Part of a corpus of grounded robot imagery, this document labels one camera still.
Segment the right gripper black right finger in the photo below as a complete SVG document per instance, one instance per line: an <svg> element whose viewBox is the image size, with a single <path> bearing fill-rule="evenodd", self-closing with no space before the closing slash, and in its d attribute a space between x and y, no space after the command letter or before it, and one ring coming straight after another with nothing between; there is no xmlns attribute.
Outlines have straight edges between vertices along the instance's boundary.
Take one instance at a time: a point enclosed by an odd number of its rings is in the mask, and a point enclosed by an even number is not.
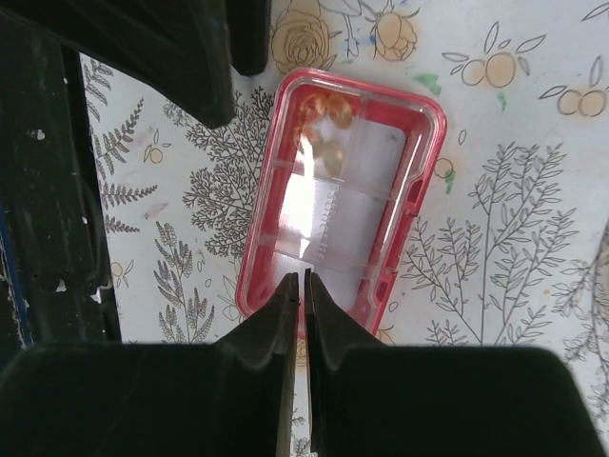
<svg viewBox="0 0 609 457"><path fill-rule="evenodd" d="M535 347L389 346L304 278L310 447L320 456L596 456L560 358Z"/></svg>

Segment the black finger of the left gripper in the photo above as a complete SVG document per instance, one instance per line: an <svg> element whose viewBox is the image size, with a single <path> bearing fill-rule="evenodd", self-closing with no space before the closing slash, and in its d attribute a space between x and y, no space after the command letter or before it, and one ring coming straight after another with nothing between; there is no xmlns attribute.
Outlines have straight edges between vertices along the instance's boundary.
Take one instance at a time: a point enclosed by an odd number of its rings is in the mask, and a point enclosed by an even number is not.
<svg viewBox="0 0 609 457"><path fill-rule="evenodd" d="M221 1L4 1L1 11L156 89L208 128L234 116Z"/></svg>
<svg viewBox="0 0 609 457"><path fill-rule="evenodd" d="M232 66L242 76L265 71L270 37L270 0L228 0Z"/></svg>

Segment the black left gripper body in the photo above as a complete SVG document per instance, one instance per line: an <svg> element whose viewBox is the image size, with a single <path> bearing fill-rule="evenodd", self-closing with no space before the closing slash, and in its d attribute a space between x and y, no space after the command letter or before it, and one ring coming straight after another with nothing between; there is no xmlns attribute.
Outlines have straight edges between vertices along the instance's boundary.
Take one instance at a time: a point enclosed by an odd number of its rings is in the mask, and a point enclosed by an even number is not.
<svg viewBox="0 0 609 457"><path fill-rule="evenodd" d="M119 337L79 56L7 16L1 290L25 346Z"/></svg>

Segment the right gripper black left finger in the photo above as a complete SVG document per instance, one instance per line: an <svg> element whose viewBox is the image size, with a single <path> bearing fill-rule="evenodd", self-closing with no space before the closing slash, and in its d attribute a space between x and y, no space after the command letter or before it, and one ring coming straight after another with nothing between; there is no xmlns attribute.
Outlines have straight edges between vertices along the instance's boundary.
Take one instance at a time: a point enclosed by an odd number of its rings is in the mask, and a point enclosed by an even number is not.
<svg viewBox="0 0 609 457"><path fill-rule="evenodd" d="M5 456L286 456L299 279L211 344L36 345L1 375Z"/></svg>

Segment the red rectangular pill box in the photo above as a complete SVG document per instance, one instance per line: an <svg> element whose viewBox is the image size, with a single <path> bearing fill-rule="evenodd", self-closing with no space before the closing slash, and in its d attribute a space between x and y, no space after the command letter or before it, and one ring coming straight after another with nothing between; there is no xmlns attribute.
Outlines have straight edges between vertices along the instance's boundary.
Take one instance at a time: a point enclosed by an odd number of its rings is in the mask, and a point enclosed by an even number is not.
<svg viewBox="0 0 609 457"><path fill-rule="evenodd" d="M339 178L300 158L297 110L314 91L349 98ZM317 273L334 302L375 332L447 132L441 106L327 71L292 71L277 89L235 301L251 316L288 273Z"/></svg>

